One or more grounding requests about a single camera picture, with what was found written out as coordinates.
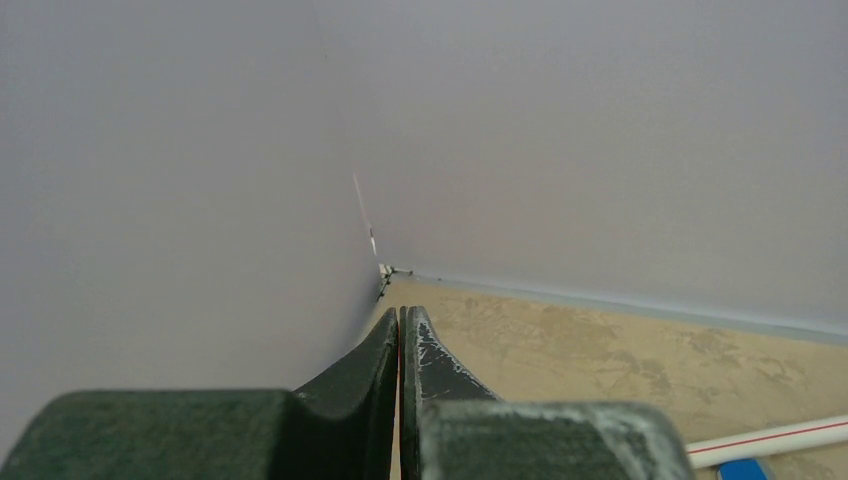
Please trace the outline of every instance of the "beige floor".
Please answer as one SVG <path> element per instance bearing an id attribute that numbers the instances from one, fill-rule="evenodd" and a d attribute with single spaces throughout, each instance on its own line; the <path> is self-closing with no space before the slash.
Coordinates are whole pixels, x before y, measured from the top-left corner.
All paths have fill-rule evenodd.
<path id="1" fill-rule="evenodd" d="M 395 275 L 376 315 L 423 305 L 509 401 L 641 400 L 686 442 L 848 413 L 848 347 L 445 288 Z M 848 444 L 775 456 L 779 480 L 848 479 Z M 397 456 L 392 478 L 400 478 Z M 715 478 L 698 472 L 699 479 Z"/>

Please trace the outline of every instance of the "floor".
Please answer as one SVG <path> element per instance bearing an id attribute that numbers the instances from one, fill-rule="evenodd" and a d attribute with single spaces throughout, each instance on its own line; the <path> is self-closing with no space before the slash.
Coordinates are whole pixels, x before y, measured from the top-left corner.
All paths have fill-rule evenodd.
<path id="1" fill-rule="evenodd" d="M 375 319 L 402 305 L 426 307 L 447 347 L 508 401 L 641 400 L 665 411 L 686 442 L 848 413 L 846 346 L 394 275 Z M 848 478 L 848 444 L 767 463 L 778 480 Z"/>

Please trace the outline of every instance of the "blue object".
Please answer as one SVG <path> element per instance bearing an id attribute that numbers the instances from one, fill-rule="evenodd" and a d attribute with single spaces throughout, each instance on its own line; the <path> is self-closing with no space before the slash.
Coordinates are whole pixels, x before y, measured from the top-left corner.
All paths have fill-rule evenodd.
<path id="1" fill-rule="evenodd" d="M 718 480 L 768 480 L 760 462 L 754 459 L 735 460 L 718 467 Z"/>

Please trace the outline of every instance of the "white pipe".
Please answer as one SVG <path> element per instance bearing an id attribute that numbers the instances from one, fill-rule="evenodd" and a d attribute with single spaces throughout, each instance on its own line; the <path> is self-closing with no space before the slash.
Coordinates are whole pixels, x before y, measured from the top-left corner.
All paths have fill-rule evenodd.
<path id="1" fill-rule="evenodd" d="M 757 458 L 848 440 L 848 415 L 690 443 L 693 468 Z"/>

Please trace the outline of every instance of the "red stripe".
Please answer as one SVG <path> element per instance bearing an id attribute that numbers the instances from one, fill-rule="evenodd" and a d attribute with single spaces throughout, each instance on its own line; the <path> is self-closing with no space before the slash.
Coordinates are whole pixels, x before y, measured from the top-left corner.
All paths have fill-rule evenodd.
<path id="1" fill-rule="evenodd" d="M 746 443 L 760 442 L 762 440 L 771 440 L 772 438 L 788 437 L 789 435 L 797 435 L 799 433 L 815 432 L 816 430 L 825 430 L 825 429 L 834 428 L 834 427 L 844 427 L 845 425 L 848 425 L 848 422 L 832 423 L 830 425 L 822 425 L 820 427 L 810 427 L 810 428 L 807 428 L 807 429 L 804 429 L 804 430 L 796 430 L 794 432 L 777 433 L 777 434 L 774 434 L 774 435 L 769 435 L 767 437 L 752 438 L 750 440 L 740 440 L 738 442 L 726 443 L 724 445 L 716 445 L 714 447 L 704 447 L 704 448 L 701 448 L 699 450 L 693 450 L 693 451 L 689 452 L 689 455 L 692 455 L 694 453 L 709 452 L 710 450 L 717 450 L 719 448 L 733 447 L 733 446 L 736 446 L 736 445 L 744 445 Z"/>

